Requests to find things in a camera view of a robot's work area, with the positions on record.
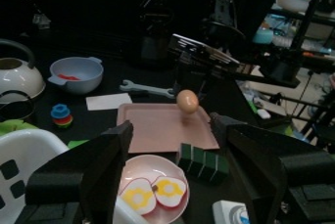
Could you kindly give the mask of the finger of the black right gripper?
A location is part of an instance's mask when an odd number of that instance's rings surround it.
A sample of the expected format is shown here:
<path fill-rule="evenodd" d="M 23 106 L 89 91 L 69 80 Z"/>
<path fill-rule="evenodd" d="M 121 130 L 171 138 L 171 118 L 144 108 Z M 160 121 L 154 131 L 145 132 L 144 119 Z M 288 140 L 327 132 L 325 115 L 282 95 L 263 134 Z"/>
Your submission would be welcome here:
<path fill-rule="evenodd" d="M 177 65 L 176 72 L 175 72 L 176 81 L 175 81 L 175 86 L 173 86 L 176 96 L 183 90 L 184 74 L 185 74 L 185 66 Z"/>
<path fill-rule="evenodd" d="M 199 101 L 201 101 L 207 95 L 209 77 L 211 77 L 211 72 L 208 71 L 201 78 L 201 83 L 200 83 L 200 87 L 199 87 L 199 91 L 197 91 Z"/>

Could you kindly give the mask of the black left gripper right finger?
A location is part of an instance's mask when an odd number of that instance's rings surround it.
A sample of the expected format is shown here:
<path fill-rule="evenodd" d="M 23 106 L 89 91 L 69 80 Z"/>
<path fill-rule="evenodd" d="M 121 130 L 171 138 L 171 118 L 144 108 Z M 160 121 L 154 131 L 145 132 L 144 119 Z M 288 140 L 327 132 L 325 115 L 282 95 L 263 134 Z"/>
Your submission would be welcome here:
<path fill-rule="evenodd" d="M 209 117 L 251 224 L 335 224 L 335 157 L 230 116 Z"/>

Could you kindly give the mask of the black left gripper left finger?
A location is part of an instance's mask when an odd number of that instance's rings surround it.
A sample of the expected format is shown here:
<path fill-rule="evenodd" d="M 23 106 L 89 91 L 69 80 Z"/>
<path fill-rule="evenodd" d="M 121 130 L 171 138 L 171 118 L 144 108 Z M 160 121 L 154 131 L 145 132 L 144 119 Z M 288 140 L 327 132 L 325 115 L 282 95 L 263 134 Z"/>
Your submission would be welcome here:
<path fill-rule="evenodd" d="M 133 132 L 124 122 L 34 171 L 15 224 L 113 224 Z"/>

